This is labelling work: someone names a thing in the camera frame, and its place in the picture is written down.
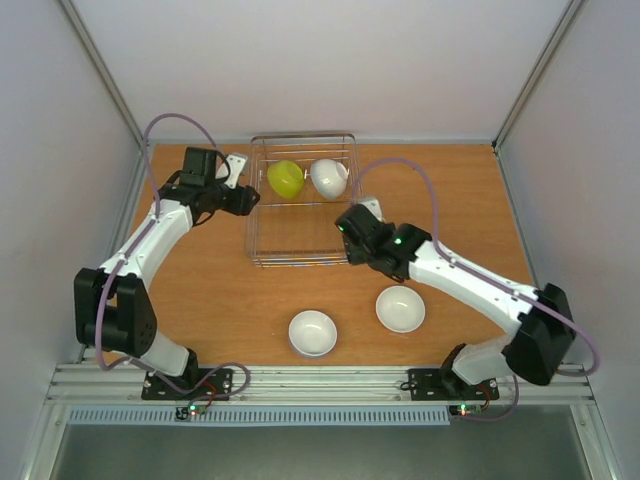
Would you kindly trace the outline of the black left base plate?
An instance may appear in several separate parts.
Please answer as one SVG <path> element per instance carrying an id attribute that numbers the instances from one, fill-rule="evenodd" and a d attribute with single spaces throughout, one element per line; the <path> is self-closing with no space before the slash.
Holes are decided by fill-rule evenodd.
<path id="1" fill-rule="evenodd" d="M 191 373 L 186 372 L 180 377 L 167 376 L 166 379 L 175 385 L 170 386 L 157 374 L 145 375 L 141 399 L 146 401 L 176 400 L 187 401 L 194 399 L 209 399 L 214 401 L 226 400 L 234 386 L 234 372 L 231 368 L 222 368 L 209 376 L 198 388 L 196 384 L 205 377 L 209 369 L 198 368 Z"/>

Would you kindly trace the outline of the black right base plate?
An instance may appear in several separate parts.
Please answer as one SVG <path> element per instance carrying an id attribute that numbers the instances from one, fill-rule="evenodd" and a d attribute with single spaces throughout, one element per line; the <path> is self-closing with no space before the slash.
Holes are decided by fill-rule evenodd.
<path id="1" fill-rule="evenodd" d="M 477 385 L 468 385 L 457 375 L 440 368 L 411 368 L 401 387 L 410 393 L 413 401 L 470 401 L 498 400 L 499 389 L 494 379 Z"/>

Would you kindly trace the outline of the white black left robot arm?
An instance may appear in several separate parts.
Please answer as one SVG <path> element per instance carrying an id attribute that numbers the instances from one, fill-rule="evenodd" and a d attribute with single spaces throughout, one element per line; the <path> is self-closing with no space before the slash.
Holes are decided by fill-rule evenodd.
<path id="1" fill-rule="evenodd" d="M 200 371 L 189 350 L 159 330 L 148 290 L 176 243 L 216 212 L 248 215 L 260 196 L 242 186 L 248 163 L 239 153 L 189 147 L 183 165 L 158 190 L 143 223 L 127 242 L 96 269 L 74 279 L 77 340 L 100 351 L 115 351 L 165 374 L 179 398 L 195 395 Z"/>

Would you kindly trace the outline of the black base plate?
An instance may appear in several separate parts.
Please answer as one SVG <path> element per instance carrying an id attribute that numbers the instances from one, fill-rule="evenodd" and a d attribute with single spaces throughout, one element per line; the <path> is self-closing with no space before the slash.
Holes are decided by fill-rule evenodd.
<path id="1" fill-rule="evenodd" d="M 175 385 L 170 386 L 157 374 L 145 375 L 141 399 L 146 401 L 176 400 L 187 401 L 194 399 L 209 399 L 214 401 L 226 400 L 234 386 L 234 372 L 231 368 L 222 368 L 209 376 L 198 388 L 196 384 L 205 377 L 209 369 L 198 368 L 191 373 L 186 372 L 180 377 L 167 376 L 166 379 Z"/>
<path id="2" fill-rule="evenodd" d="M 413 401 L 470 401 L 498 400 L 499 389 L 494 379 L 477 385 L 468 385 L 457 375 L 440 368 L 411 368 L 401 387 L 410 393 Z"/>

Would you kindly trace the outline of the small circuit board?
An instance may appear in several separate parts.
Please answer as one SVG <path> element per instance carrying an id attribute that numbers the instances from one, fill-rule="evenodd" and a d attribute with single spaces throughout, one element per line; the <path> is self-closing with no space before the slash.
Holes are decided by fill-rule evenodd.
<path id="1" fill-rule="evenodd" d="M 208 408 L 200 405 L 190 405 L 185 407 L 176 407 L 174 418 L 176 421 L 190 421 L 198 416 L 207 413 Z"/>
<path id="2" fill-rule="evenodd" d="M 468 416 L 479 415 L 483 411 L 484 411 L 484 407 L 479 404 L 462 403 L 458 405 L 449 406 L 449 413 L 452 416 L 457 416 L 457 417 L 468 417 Z"/>

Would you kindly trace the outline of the green white bowl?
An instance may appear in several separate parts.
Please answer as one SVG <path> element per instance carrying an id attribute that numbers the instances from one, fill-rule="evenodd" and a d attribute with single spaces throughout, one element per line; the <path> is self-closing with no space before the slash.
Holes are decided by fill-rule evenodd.
<path id="1" fill-rule="evenodd" d="M 276 194 L 288 200 L 295 198 L 305 184 L 302 169 L 290 160 L 271 164 L 267 169 L 267 180 Z"/>

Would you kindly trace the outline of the aluminium front rail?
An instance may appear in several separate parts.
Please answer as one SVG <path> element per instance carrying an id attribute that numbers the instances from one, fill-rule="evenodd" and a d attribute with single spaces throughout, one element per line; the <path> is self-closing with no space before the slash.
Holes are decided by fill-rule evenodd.
<path id="1" fill-rule="evenodd" d="M 408 404 L 400 389 L 406 366 L 251 366 L 246 390 L 232 405 L 391 405 Z M 133 366 L 110 372 L 94 364 L 56 367 L 45 395 L 47 403 L 140 404 L 145 374 Z M 586 378 L 558 377 L 546 387 L 518 381 L 521 405 L 593 405 Z"/>

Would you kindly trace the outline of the right small circuit board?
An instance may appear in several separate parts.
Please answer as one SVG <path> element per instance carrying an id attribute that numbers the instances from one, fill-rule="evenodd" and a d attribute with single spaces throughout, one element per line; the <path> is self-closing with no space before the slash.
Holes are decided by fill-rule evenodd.
<path id="1" fill-rule="evenodd" d="M 462 403 L 458 405 L 449 406 L 449 413 L 452 416 L 457 416 L 457 417 L 468 417 L 468 416 L 479 415 L 483 411 L 484 411 L 484 407 L 479 404 Z"/>

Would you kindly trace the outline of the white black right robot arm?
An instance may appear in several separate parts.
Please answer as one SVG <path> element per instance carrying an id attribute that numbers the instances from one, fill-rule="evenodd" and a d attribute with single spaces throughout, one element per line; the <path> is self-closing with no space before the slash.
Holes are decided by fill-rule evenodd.
<path id="1" fill-rule="evenodd" d="M 388 278 L 433 287 L 483 314 L 501 328 L 500 337 L 456 346 L 440 367 L 441 383 L 452 397 L 475 385 L 512 376 L 548 385 L 576 334 L 565 292 L 511 282 L 446 250 L 414 225 L 395 226 L 363 204 L 350 206 L 335 225 L 350 264 L 366 264 Z"/>

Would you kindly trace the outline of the left small circuit board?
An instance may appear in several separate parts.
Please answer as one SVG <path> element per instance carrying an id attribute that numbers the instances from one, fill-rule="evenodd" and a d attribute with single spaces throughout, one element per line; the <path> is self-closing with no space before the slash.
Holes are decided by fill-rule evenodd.
<path id="1" fill-rule="evenodd" d="M 198 416 L 207 413 L 208 408 L 200 405 L 190 405 L 185 407 L 176 407 L 174 418 L 176 421 L 190 421 Z"/>

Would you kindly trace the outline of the white ceramic bowl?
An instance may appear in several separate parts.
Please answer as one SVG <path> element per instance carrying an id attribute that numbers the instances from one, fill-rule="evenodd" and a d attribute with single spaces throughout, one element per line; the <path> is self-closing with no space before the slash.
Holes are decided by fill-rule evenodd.
<path id="1" fill-rule="evenodd" d="M 349 171 L 338 161 L 320 159 L 311 165 L 310 175 L 320 195 L 328 200 L 336 200 L 346 190 Z"/>

